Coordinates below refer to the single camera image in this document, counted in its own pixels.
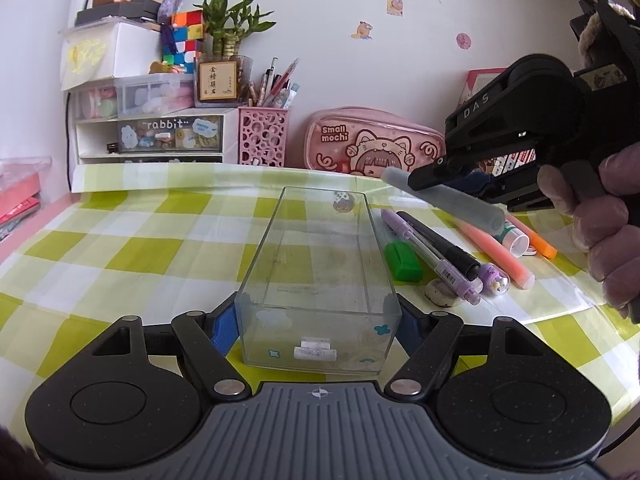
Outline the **gloved right hand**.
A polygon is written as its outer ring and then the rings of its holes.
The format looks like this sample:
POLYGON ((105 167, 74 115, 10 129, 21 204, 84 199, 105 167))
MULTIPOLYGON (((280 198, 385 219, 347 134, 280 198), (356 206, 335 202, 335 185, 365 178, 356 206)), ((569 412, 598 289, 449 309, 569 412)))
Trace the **gloved right hand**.
POLYGON ((541 192, 573 218, 573 237, 588 252, 591 276, 602 284, 606 303, 622 318, 639 297, 639 228, 628 223, 626 195, 639 193, 639 145, 614 154, 599 166, 606 194, 579 203, 562 172, 549 165, 537 174, 541 192))

